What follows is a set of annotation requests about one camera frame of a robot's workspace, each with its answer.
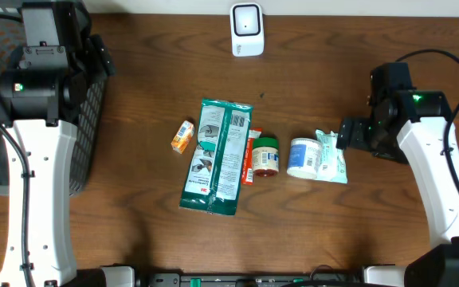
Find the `light green wipes pack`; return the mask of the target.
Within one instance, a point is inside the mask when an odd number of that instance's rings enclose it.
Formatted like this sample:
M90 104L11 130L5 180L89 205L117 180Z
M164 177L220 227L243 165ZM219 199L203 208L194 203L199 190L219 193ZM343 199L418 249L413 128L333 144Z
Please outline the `light green wipes pack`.
M343 151L336 147L338 134L324 133L316 130L316 139L322 144L320 166L317 170L317 180L330 183L347 184L347 167Z

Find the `white blue label tub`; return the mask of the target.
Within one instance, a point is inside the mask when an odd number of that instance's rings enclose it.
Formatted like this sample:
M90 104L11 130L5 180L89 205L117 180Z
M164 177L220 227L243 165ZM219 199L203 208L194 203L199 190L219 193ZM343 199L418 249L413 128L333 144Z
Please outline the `white blue label tub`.
M321 142L309 138L291 141L287 174L298 179L315 180L321 161Z

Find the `green lid jar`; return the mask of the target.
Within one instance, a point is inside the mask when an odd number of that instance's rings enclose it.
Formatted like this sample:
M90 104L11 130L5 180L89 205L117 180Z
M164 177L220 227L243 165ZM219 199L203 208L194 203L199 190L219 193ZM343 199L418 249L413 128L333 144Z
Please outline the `green lid jar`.
M278 140L260 137L253 141L252 169L256 177L273 177L279 173Z

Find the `red stick packet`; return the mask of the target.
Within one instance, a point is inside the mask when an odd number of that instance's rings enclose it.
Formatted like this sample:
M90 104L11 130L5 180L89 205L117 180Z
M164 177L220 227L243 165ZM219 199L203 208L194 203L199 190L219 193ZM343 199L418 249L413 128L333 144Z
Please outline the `red stick packet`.
M241 173L241 184L252 185L253 184L253 169L252 169L252 150L253 141L260 137L262 133L261 128L251 128L247 139L245 157L243 160L243 168Z

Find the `green 3M glove package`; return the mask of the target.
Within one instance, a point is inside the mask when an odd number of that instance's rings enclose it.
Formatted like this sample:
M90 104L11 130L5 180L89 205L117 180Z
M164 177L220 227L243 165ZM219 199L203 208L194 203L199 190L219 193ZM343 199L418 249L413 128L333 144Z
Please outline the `green 3M glove package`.
M250 104L202 101L196 148L179 201L181 208L236 214L252 112Z

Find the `orange small box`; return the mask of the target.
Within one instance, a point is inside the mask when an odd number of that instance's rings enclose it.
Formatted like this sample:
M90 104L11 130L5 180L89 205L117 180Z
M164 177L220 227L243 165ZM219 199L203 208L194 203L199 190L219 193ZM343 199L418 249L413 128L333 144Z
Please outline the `orange small box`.
M194 136L194 131L194 125L190 121L184 120L171 141L172 149L179 154L182 154Z

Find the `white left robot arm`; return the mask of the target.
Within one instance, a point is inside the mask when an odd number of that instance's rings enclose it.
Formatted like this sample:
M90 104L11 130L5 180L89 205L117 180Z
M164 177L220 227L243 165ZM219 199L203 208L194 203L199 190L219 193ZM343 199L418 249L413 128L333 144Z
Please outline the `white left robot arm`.
M25 44L0 75L9 168L2 286L62 286L77 278L69 199L81 190L114 65L80 1L26 1Z

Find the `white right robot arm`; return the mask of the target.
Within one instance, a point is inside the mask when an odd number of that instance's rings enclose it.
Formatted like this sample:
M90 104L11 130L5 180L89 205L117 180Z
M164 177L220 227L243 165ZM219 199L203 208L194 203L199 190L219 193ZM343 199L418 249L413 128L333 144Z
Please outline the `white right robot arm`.
M368 117L347 117L337 148L354 148L410 166L428 220L431 249L406 267L363 269L367 285L459 286L459 148L445 94L422 91L407 63L386 63L370 75Z

